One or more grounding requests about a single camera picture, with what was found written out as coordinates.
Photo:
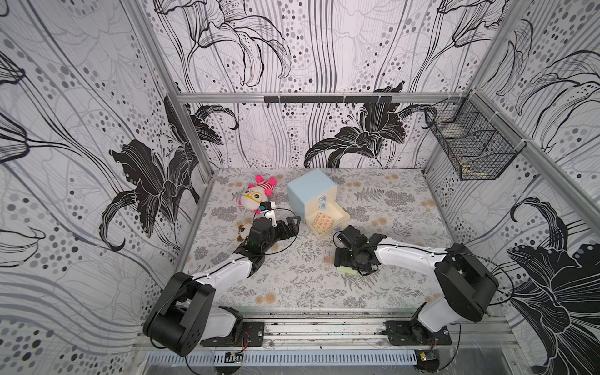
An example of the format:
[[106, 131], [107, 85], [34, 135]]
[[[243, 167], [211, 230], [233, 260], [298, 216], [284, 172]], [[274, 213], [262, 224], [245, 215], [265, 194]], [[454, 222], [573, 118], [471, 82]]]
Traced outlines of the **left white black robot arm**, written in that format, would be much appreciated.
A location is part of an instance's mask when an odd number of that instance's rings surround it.
[[175, 273], [143, 324], [143, 334], [157, 348], [181, 357], [199, 344], [248, 346], [252, 336], [244, 329], [242, 314], [216, 306], [214, 300], [256, 273], [276, 243], [296, 239], [300, 222], [299, 216], [286, 220], [260, 217], [228, 260], [192, 275]]

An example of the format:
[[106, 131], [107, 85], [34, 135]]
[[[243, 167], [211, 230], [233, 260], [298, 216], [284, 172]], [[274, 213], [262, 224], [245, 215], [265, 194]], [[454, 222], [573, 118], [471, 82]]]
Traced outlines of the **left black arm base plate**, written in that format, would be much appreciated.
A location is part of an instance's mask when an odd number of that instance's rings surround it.
[[263, 345], [265, 323], [262, 321], [242, 321], [236, 323], [230, 334], [201, 341], [204, 347], [253, 348]]

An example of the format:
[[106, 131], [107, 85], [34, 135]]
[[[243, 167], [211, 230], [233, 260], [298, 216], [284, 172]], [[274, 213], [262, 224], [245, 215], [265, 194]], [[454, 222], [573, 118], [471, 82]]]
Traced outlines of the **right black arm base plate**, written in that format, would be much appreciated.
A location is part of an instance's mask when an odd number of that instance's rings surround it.
[[426, 345], [430, 347], [451, 345], [452, 339], [443, 327], [438, 332], [428, 331], [419, 323], [409, 320], [388, 320], [381, 332], [393, 346]]

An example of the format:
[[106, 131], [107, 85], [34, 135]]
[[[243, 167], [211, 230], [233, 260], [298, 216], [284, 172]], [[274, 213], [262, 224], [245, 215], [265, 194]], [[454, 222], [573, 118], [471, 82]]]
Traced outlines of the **green sticky note pad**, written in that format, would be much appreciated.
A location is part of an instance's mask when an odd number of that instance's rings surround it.
[[329, 231], [333, 225], [334, 218], [323, 212], [318, 212], [312, 221], [312, 229], [314, 229], [317, 234], [323, 234], [326, 231]]
[[357, 270], [354, 270], [351, 267], [339, 267], [337, 270], [341, 273], [347, 273], [353, 276], [357, 276], [359, 274]]

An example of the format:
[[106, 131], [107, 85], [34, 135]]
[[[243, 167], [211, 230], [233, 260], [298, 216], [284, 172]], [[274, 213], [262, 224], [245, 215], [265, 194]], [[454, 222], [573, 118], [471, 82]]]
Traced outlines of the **blue wooden drawer box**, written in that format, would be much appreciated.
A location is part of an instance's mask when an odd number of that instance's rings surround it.
[[[322, 170], [311, 170], [287, 184], [290, 207], [318, 239], [328, 238], [348, 225], [350, 215], [338, 204], [337, 197], [338, 185]], [[318, 212], [334, 218], [333, 227], [323, 234], [317, 234], [312, 228]]]

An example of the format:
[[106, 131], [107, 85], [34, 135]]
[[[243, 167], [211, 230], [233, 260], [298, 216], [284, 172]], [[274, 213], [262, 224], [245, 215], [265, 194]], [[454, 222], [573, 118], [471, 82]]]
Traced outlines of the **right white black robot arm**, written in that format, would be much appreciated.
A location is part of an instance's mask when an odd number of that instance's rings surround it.
[[349, 225], [332, 236], [334, 265], [370, 276], [381, 266], [401, 267], [435, 276], [442, 296], [425, 302], [390, 336], [406, 342], [431, 343], [459, 320], [479, 322], [496, 294], [499, 283], [492, 272], [465, 245], [427, 248], [400, 242], [383, 234], [366, 237]]

